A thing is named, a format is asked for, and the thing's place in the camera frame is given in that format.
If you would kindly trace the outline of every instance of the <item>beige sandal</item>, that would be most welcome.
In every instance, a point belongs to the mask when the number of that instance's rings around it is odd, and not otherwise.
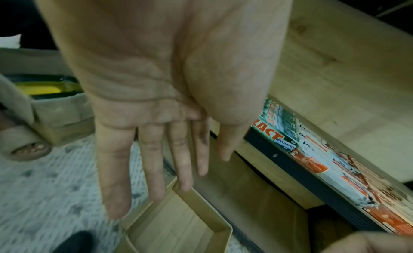
[[[25,125],[17,125],[0,131],[0,152],[11,160],[35,160],[48,155],[51,150],[50,143]]]

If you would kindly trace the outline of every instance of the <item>finger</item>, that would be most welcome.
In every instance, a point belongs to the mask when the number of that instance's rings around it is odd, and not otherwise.
[[[358,232],[334,243],[322,253],[409,253],[412,250],[411,236]]]
[[[194,180],[192,178],[191,153],[188,146],[187,121],[168,124],[168,142],[179,180],[179,187],[182,191],[189,191],[194,184]]]
[[[131,206],[130,147],[135,129],[115,129],[96,121],[97,168],[102,201],[111,219],[125,216]]]
[[[163,125],[145,125],[139,127],[138,142],[141,149],[143,170],[149,197],[160,201],[165,196],[165,180],[163,179],[162,137]]]
[[[208,163],[210,155],[210,121],[191,121],[192,141],[195,149],[195,159],[197,162],[198,175],[204,176],[208,173]]]
[[[218,156],[224,160],[229,161],[235,148],[242,142],[251,123],[230,126],[221,124],[217,138]]]

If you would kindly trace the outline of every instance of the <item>empty cardboard box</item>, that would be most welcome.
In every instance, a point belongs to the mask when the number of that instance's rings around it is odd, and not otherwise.
[[[64,145],[94,132],[92,107],[84,93],[35,100],[2,74],[73,76],[58,51],[0,49],[0,102],[53,145]]]
[[[194,189],[181,192],[166,180],[166,197],[146,200],[122,222],[126,231],[116,253],[224,253],[232,227]]]

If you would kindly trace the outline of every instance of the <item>speckled floor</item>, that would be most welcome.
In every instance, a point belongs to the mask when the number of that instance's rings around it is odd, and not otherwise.
[[[95,252],[109,253],[121,231],[100,202],[94,161],[95,138],[54,148],[32,162],[0,157],[0,249],[2,253],[46,253],[70,234],[90,230]],[[139,146],[132,147],[133,207],[148,195]],[[227,252],[248,250],[232,237]]]

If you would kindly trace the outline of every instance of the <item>hand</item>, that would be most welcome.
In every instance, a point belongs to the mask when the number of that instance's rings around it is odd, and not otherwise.
[[[292,0],[37,0],[95,113],[98,172],[109,217],[130,208],[136,129],[153,200],[165,194],[168,136],[180,188],[208,171],[208,117],[229,160],[258,117],[279,59]]]
[[[322,253],[409,253],[412,251],[412,236],[358,232],[334,243]]]

